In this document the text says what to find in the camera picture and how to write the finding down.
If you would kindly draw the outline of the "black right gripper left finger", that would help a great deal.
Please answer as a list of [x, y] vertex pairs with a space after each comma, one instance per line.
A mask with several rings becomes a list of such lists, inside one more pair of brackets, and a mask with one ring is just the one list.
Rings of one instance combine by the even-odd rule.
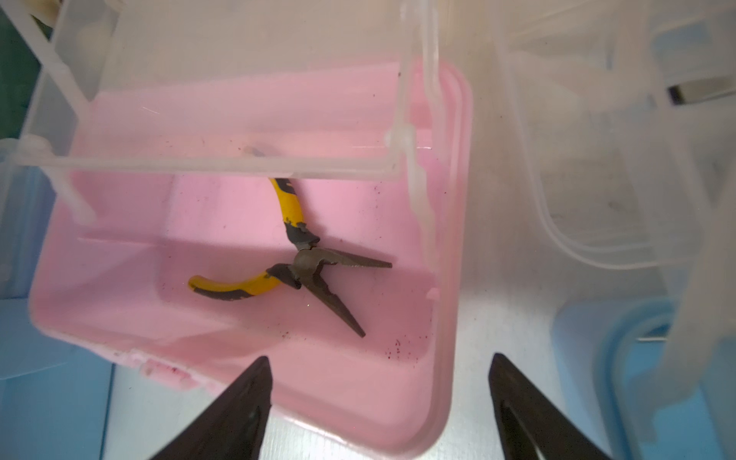
[[266, 434], [273, 377], [260, 356], [155, 459], [257, 459]]

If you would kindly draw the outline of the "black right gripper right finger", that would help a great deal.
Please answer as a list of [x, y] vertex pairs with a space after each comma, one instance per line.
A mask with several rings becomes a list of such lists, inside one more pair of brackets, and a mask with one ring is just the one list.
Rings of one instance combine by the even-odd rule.
[[607, 459], [505, 356], [493, 356], [488, 381], [506, 459]]

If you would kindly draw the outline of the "pink toolbox with clear lid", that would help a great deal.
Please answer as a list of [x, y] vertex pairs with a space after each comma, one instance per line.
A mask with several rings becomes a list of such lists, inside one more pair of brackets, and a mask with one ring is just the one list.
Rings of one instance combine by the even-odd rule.
[[[368, 455], [425, 452], [450, 412], [472, 98], [434, 1], [5, 1], [40, 64], [8, 160], [54, 192], [40, 333], [176, 390], [258, 357], [277, 412]], [[296, 253], [270, 178], [366, 336], [304, 287], [239, 301]]]

